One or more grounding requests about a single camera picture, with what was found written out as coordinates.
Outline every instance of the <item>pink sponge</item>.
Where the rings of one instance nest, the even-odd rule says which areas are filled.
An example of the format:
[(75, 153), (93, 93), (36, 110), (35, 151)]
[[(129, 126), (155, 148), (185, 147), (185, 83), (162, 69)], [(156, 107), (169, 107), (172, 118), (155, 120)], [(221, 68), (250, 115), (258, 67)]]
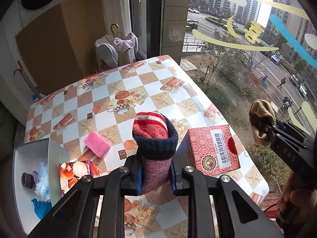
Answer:
[(91, 131), (84, 143), (88, 148), (94, 152), (97, 157), (102, 158), (106, 152), (111, 148), (111, 145), (98, 135), (95, 131)]

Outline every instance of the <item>blue glove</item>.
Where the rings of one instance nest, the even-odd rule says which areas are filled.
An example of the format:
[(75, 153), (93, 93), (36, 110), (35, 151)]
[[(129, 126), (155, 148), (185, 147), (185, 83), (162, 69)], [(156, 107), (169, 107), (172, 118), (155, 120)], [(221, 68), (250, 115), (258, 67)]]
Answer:
[(31, 201), (33, 202), (34, 212), (39, 219), (42, 219), (52, 209), (51, 203), (37, 201), (37, 199), (32, 199)]

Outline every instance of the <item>blue sticker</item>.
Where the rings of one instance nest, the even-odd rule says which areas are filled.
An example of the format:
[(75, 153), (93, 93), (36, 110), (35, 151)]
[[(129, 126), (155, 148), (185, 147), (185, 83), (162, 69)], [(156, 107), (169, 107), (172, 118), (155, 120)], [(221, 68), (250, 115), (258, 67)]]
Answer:
[(270, 21), (275, 25), (275, 27), (281, 32), (281, 34), (286, 38), (287, 42), (296, 50), (296, 52), (311, 66), (317, 69), (317, 62), (306, 52), (306, 50), (297, 42), (290, 31), (285, 27), (281, 20), (274, 14), (270, 15)]

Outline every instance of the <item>patterned tablecloth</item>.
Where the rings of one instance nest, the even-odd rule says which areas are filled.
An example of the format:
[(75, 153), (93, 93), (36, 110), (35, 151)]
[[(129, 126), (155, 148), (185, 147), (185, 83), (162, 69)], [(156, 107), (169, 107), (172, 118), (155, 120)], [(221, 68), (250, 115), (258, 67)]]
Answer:
[[(107, 175), (136, 153), (134, 117), (150, 111), (171, 120), (179, 142), (188, 128), (228, 124), (193, 80), (164, 55), (89, 76), (34, 103), (25, 142), (50, 137), (69, 151), (71, 160), (92, 160), (99, 165), (101, 175)], [(112, 145), (103, 159), (96, 158), (84, 144), (91, 130)], [(269, 191), (268, 184), (230, 130), (241, 167), (228, 175), (259, 204)], [(187, 236), (187, 198), (173, 196), (168, 184), (146, 195), (126, 198), (126, 234)]]

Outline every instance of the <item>human hand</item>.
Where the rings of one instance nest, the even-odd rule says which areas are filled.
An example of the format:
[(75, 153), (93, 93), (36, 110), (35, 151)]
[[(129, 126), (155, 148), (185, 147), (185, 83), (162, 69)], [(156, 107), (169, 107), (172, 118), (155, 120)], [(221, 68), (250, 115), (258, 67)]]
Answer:
[(291, 172), (283, 192), (277, 202), (276, 209), (283, 212), (288, 202), (300, 207), (297, 216), (291, 221), (292, 224), (298, 225), (305, 223), (317, 203), (317, 191), (309, 189), (293, 189), (295, 173)]

